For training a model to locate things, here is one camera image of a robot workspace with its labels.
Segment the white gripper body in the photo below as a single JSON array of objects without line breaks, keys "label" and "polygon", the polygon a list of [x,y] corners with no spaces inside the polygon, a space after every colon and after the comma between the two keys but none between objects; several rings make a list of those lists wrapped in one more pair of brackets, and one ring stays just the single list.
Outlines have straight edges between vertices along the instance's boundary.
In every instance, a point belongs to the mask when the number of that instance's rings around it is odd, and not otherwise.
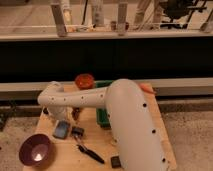
[{"label": "white gripper body", "polygon": [[47,107],[50,121],[55,124],[57,121],[69,121],[68,111],[66,107]]}]

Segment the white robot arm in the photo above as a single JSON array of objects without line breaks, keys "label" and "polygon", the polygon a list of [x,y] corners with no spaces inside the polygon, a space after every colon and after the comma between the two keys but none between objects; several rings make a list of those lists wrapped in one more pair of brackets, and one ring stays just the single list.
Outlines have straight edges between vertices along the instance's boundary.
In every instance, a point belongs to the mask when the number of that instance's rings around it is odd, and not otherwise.
[{"label": "white robot arm", "polygon": [[118,79],[108,87],[64,92],[51,82],[38,96],[45,107],[105,108],[125,171],[169,171],[158,129],[139,85]]}]

